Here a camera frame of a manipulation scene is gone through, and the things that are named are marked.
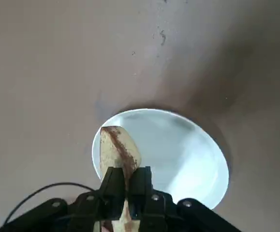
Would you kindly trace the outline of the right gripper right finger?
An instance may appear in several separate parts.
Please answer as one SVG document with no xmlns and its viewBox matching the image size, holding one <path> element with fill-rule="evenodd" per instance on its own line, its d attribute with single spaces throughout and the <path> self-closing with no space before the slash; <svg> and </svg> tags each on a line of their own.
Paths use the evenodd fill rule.
<svg viewBox="0 0 280 232">
<path fill-rule="evenodd" d="M 169 193 L 155 190 L 149 166 L 138 168 L 129 181 L 131 218 L 140 232 L 238 232 L 239 229 L 196 199 L 174 203 Z"/>
</svg>

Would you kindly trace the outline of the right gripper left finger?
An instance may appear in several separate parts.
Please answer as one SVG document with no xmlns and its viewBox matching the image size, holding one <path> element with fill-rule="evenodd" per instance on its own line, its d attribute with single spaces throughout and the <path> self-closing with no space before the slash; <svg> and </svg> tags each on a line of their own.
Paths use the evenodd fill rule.
<svg viewBox="0 0 280 232">
<path fill-rule="evenodd" d="M 25 212 L 14 220 L 12 215 L 45 186 L 22 200 L 8 215 L 0 232 L 93 232 L 103 220 L 118 220 L 125 201 L 125 180 L 122 168 L 109 167 L 98 190 L 80 185 L 87 192 L 72 204 L 52 198 Z"/>
</svg>

